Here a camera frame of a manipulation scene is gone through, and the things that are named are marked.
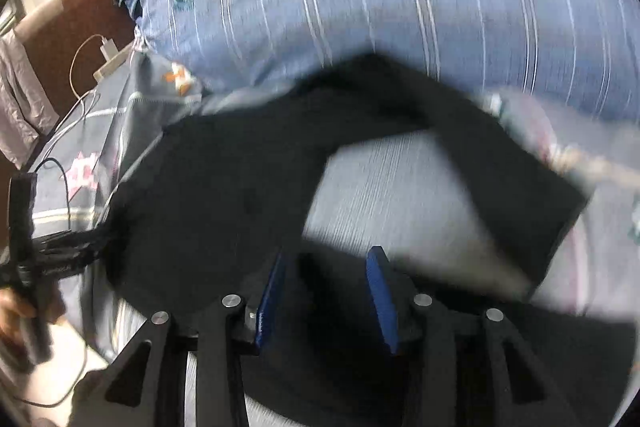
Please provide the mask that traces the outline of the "person's left hand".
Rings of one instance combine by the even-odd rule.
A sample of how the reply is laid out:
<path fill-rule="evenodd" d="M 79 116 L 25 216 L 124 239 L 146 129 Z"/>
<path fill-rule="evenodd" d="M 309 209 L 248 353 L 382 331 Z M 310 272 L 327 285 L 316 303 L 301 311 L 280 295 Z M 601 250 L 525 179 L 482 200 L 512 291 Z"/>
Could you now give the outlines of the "person's left hand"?
<path fill-rule="evenodd" d="M 21 333 L 21 319 L 32 319 L 35 309 L 11 288 L 1 289 L 1 340 L 9 347 L 23 350 L 24 338 Z M 53 289 L 53 294 L 44 317 L 50 324 L 56 324 L 65 314 L 66 306 L 58 288 Z"/>

